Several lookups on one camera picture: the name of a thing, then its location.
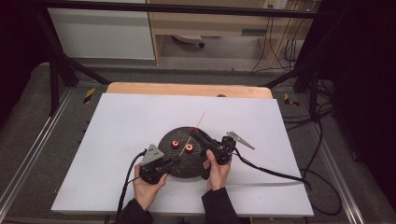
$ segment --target black metal frame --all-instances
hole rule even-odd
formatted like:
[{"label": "black metal frame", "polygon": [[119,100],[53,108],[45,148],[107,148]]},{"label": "black metal frame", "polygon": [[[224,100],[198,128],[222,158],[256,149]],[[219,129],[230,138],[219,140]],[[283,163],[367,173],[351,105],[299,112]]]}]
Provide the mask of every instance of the black metal frame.
[{"label": "black metal frame", "polygon": [[[115,10],[115,11],[145,11],[145,12],[168,12],[168,13],[192,13],[192,14],[213,14],[213,15],[235,15],[252,17],[280,17],[280,18],[303,18],[303,19],[334,19],[335,13],[316,11],[292,11],[273,10],[240,7],[204,7],[204,6],[182,6],[182,5],[159,5],[159,4],[135,4],[135,3],[108,3],[108,2],[87,2],[87,1],[64,1],[64,0],[35,0],[29,8],[30,13],[40,25],[51,48],[50,73],[51,73],[51,112],[52,115],[59,105],[58,73],[68,86],[76,86],[78,80],[72,67],[92,77],[102,84],[109,84],[111,81],[100,77],[93,71],[69,58],[63,51],[57,35],[49,28],[48,23],[43,20],[42,8],[73,8],[90,10]],[[264,87],[273,88],[275,85],[297,76],[298,71],[291,71]]]}]

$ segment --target gray floor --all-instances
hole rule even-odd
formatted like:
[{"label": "gray floor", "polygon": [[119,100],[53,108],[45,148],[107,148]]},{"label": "gray floor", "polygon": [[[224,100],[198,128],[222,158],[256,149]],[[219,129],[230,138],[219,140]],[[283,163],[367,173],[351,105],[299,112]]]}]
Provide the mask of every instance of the gray floor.
[{"label": "gray floor", "polygon": [[[171,37],[168,37],[165,43],[161,65],[129,64],[129,66],[123,66],[121,64],[117,68],[106,68],[99,64],[93,66],[92,70],[117,81],[247,86],[266,83],[284,73],[283,69],[256,74],[248,73],[261,54],[257,43],[254,43],[254,39],[251,38],[208,37],[203,49],[177,43]],[[260,68],[265,67],[265,63],[260,64]],[[73,89],[64,113],[10,207],[5,223],[16,220],[22,223],[54,223],[55,220],[58,222],[72,220],[71,223],[75,223],[80,220],[103,220],[103,217],[65,216],[50,211],[56,197],[54,191],[62,185],[68,167],[78,150],[78,141],[83,138],[83,130],[89,125],[87,121],[91,119],[101,93],[106,90],[106,86],[97,86],[90,103],[84,105],[82,101],[91,82],[84,76],[80,77],[82,85]],[[279,102],[283,116],[304,115],[301,106],[285,105],[283,102],[285,92],[290,94],[291,100],[298,100],[290,88],[293,82],[294,80],[290,79],[281,87],[273,89],[274,97]],[[45,124],[49,111],[49,72],[46,66],[41,66],[33,72],[20,102],[14,107],[6,124],[0,130],[0,193],[6,190],[8,183],[17,172],[30,146]],[[349,145],[337,118],[329,116],[323,119],[322,123],[326,142],[343,172],[365,221],[367,223],[396,223],[395,212],[389,206],[365,164],[351,159]],[[312,129],[308,125],[303,126],[290,131],[289,137],[298,165],[305,167],[317,145]],[[329,179],[320,154],[315,159],[312,169]],[[309,180],[314,189],[310,196],[311,202],[324,210],[335,209],[336,199],[328,187],[312,176],[309,176]],[[308,220],[310,223],[348,223],[345,212],[329,217],[315,211],[315,216]],[[270,221],[269,217],[261,217],[254,218],[254,223],[304,223],[304,220],[275,217],[275,221]]]}]

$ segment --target person's left hand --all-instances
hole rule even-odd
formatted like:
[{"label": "person's left hand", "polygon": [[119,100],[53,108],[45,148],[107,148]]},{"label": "person's left hand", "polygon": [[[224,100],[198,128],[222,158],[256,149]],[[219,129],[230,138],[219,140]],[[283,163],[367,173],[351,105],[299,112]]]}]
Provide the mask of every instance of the person's left hand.
[{"label": "person's left hand", "polygon": [[[139,176],[140,163],[134,167],[134,177]],[[146,183],[142,178],[137,178],[134,180],[134,198],[143,208],[147,211],[149,206],[154,202],[155,196],[157,196],[158,191],[165,185],[166,177],[165,174],[161,177],[160,182],[156,185],[150,185]]]}]

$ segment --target dark fabric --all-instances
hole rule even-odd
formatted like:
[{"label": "dark fabric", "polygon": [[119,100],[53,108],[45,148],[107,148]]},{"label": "dark fabric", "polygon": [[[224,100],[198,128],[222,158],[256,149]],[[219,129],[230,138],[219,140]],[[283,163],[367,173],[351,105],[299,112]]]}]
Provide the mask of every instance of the dark fabric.
[{"label": "dark fabric", "polygon": [[226,188],[210,190],[202,196],[205,224],[240,224]]},{"label": "dark fabric", "polygon": [[[26,6],[22,0],[0,1],[0,125],[19,101],[31,71],[49,60],[38,25],[23,13]],[[54,30],[45,9],[44,17]]]},{"label": "dark fabric", "polygon": [[117,224],[150,224],[153,222],[149,211],[145,212],[136,199],[132,199],[122,209]]}]

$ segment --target forearm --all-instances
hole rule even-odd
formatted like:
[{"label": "forearm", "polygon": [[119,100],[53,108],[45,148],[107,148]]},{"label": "forearm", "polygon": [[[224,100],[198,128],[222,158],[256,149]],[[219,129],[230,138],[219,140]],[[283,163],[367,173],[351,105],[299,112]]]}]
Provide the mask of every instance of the forearm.
[{"label": "forearm", "polygon": [[149,211],[143,210],[136,199],[132,199],[122,209],[117,224],[151,224],[153,222]]},{"label": "forearm", "polygon": [[202,196],[206,224],[240,224],[226,188],[210,190]]}]

